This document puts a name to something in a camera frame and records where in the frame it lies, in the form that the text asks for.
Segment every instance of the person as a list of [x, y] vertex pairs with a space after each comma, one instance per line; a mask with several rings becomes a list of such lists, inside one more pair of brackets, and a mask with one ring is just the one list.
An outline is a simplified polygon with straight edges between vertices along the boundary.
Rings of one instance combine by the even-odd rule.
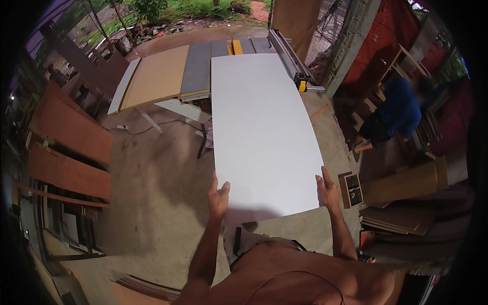
[[53, 64], [50, 64], [47, 67], [47, 71], [51, 74], [49, 76], [49, 80], [54, 80], [58, 83], [60, 87], [63, 87], [68, 82], [68, 78], [64, 76], [58, 69], [55, 69]]
[[410, 83], [403, 77], [396, 78], [380, 85], [380, 89], [386, 100], [366, 118], [354, 140], [356, 161], [361, 151], [381, 147], [396, 132], [408, 141], [422, 118], [420, 106], [433, 93], [432, 81], [425, 76], [413, 78]]
[[[185, 304], [384, 304], [394, 288], [385, 269], [357, 261], [339, 207], [337, 186], [322, 167], [316, 176], [319, 203], [332, 223], [333, 256], [308, 252], [297, 241], [224, 228], [224, 249], [231, 274], [212, 286], [221, 221], [227, 211], [230, 183], [208, 192], [209, 220], [188, 270], [188, 280], [174, 305]], [[240, 232], [230, 240], [228, 232]]]

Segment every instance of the concrete floor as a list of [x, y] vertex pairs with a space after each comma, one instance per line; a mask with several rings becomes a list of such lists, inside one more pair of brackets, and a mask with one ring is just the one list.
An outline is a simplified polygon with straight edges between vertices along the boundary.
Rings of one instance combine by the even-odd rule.
[[[240, 29], [233, 29], [232, 35], [254, 36], [253, 30]], [[255, 36], [263, 36], [261, 31], [258, 28]], [[151, 52], [155, 52], [157, 43], [152, 41], [148, 46]], [[142, 46], [136, 51], [142, 52]], [[326, 97], [321, 98], [316, 93], [302, 93], [302, 99], [310, 116], [328, 103]], [[100, 213], [95, 223], [97, 245], [107, 257], [62, 262], [80, 281], [90, 304], [116, 304], [109, 280], [120, 273], [182, 288], [208, 218], [206, 194], [214, 170], [213, 150], [205, 151], [202, 158], [197, 159], [202, 138], [195, 134], [195, 127], [179, 121], [169, 122], [184, 119], [157, 106], [147, 105], [145, 109], [157, 123], [167, 122], [160, 124], [163, 134], [150, 128], [135, 109], [99, 117], [107, 128], [124, 124], [129, 126], [129, 132], [140, 133], [131, 135], [122, 129], [111, 129], [114, 134], [109, 166], [111, 207]], [[338, 174], [357, 172], [359, 164], [347, 152], [332, 108], [312, 125], [324, 165], [333, 181], [338, 183]], [[359, 213], [352, 208], [343, 211], [343, 215], [357, 246]], [[256, 233], [296, 239], [311, 251], [332, 254], [330, 219], [325, 208], [258, 222], [253, 229]], [[53, 254], [73, 251], [54, 239], [46, 243]], [[228, 274], [221, 240], [214, 284]]]

